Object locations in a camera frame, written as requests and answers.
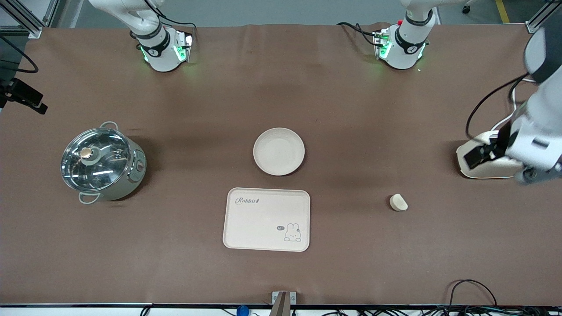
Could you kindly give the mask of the cream tray with rabbit print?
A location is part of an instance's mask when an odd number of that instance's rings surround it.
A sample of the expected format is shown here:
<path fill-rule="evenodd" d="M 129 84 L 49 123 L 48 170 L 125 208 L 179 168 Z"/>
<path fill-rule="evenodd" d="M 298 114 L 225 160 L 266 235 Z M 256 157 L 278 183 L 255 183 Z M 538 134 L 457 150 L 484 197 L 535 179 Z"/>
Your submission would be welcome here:
<path fill-rule="evenodd" d="M 231 249 L 304 252 L 311 200 L 303 190 L 233 188 L 227 194 L 223 244 Z"/>

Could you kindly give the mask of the brown table cover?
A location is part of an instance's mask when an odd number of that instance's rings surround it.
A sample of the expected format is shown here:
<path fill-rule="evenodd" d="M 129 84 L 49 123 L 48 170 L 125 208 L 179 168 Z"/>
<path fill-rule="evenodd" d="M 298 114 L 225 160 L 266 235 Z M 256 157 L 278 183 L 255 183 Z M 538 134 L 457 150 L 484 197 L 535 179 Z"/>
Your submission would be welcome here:
<path fill-rule="evenodd" d="M 441 304 L 457 280 L 502 305 L 562 305 L 562 180 L 458 174 L 466 118 L 523 74 L 522 25 L 439 25 L 395 71 L 338 26 L 199 28 L 193 65 L 159 73 L 125 29 L 46 29 L 26 53 L 48 112 L 0 113 L 0 302 Z M 106 121 L 145 152 L 134 192 L 84 205 L 66 146 Z M 301 136 L 286 176 L 253 158 L 271 128 Z M 223 244 L 233 188 L 310 196 L 304 252 Z M 396 212 L 401 194 L 409 208 Z"/>

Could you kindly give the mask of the black clamp-mounted device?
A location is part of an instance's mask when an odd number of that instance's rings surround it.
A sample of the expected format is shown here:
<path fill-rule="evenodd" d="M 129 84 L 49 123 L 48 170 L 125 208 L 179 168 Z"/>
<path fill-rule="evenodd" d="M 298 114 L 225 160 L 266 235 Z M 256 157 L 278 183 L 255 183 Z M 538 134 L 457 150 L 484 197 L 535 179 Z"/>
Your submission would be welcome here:
<path fill-rule="evenodd" d="M 40 115 L 46 114 L 48 110 L 43 102 L 43 94 L 18 78 L 0 80 L 0 111 L 8 102 L 27 106 Z"/>

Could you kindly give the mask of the aluminium frame profile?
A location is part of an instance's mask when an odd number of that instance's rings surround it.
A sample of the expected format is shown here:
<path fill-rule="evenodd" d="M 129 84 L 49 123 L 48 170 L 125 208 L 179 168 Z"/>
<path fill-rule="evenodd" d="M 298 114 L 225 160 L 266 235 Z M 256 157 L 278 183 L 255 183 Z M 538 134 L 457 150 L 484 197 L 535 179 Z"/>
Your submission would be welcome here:
<path fill-rule="evenodd" d="M 562 0 L 544 0 L 545 4 L 525 22 L 527 32 L 534 34 L 550 17 L 562 9 Z"/>
<path fill-rule="evenodd" d="M 53 23 L 61 0 L 0 0 L 0 31 L 40 38 Z"/>

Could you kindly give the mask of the round cream plate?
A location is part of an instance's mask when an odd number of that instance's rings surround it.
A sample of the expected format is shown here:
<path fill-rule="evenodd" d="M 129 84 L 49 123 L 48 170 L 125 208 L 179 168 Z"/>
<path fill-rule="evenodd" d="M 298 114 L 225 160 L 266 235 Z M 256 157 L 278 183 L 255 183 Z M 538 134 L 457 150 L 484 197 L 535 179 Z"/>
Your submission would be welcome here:
<path fill-rule="evenodd" d="M 252 150 L 255 164 L 272 176 L 286 176 L 295 172 L 303 163 L 305 152 L 301 136 L 282 127 L 271 128 L 260 134 Z"/>

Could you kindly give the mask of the glass pot lid with knob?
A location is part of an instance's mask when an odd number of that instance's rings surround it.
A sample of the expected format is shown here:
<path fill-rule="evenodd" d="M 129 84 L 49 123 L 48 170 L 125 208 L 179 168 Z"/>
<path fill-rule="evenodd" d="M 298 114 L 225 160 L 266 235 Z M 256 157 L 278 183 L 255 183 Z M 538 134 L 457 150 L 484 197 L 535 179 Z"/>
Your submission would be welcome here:
<path fill-rule="evenodd" d="M 118 130 L 98 127 L 82 132 L 64 149 L 61 176 L 70 188 L 93 193 L 116 183 L 129 159 L 125 137 Z"/>

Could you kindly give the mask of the pale green electric pot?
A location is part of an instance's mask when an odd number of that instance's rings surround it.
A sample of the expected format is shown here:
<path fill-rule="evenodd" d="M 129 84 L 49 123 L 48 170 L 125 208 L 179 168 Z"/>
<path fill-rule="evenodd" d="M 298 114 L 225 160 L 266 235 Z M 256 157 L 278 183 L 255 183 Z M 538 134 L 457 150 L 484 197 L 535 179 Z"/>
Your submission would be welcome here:
<path fill-rule="evenodd" d="M 120 200 L 136 190 L 142 182 L 147 169 L 147 159 L 144 150 L 133 140 L 125 136 L 113 121 L 106 121 L 99 127 L 108 127 L 118 130 L 129 142 L 130 159 L 129 165 L 118 181 L 109 187 L 93 193 L 78 191 L 78 199 L 84 205 L 94 204 L 99 201 Z"/>

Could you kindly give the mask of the pale steamed bun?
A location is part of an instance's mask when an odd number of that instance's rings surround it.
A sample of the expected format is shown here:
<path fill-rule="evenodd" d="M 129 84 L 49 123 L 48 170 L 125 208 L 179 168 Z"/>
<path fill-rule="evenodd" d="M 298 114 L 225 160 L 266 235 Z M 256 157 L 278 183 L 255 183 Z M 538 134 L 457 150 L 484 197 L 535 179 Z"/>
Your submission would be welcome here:
<path fill-rule="evenodd" d="M 389 198 L 389 205 L 396 212 L 403 212 L 408 210 L 409 205 L 401 194 L 394 194 Z"/>

